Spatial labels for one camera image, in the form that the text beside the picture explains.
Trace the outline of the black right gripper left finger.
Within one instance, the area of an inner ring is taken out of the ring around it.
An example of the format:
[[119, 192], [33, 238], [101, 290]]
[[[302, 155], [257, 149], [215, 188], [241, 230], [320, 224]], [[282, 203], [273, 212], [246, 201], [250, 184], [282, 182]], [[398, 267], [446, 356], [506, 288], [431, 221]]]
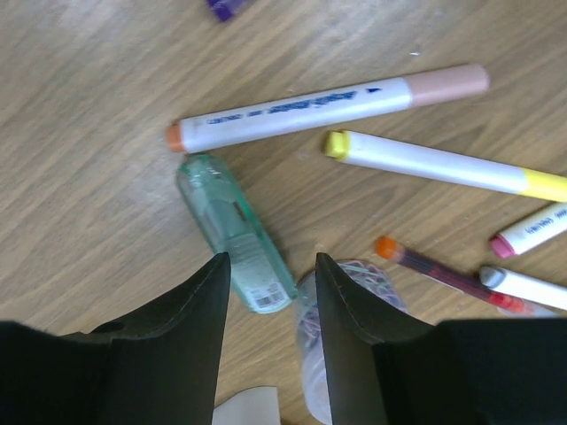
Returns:
[[85, 404], [65, 424], [209, 424], [213, 419], [230, 261], [214, 255], [167, 293], [67, 340], [97, 354]]

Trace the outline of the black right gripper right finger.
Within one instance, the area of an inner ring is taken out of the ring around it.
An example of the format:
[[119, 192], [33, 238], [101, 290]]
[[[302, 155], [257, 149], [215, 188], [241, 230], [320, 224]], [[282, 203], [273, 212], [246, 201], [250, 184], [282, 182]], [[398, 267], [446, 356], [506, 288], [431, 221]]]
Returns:
[[432, 325], [388, 304], [356, 283], [327, 253], [315, 262], [331, 418], [334, 424], [394, 424], [397, 402], [385, 388], [392, 380], [380, 349], [423, 336]]

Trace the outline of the clear jar of paper clips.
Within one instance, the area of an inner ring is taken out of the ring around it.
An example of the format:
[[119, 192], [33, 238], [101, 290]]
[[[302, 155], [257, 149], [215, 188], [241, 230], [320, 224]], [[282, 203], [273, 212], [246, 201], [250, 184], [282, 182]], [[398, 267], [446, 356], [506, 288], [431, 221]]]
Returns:
[[[404, 313], [408, 310], [384, 270], [358, 259], [340, 260], [338, 265], [352, 280], [375, 296]], [[293, 310], [296, 342], [301, 352], [301, 379], [307, 410], [320, 423], [331, 424], [315, 271], [307, 273], [299, 280], [298, 297], [293, 301]]]

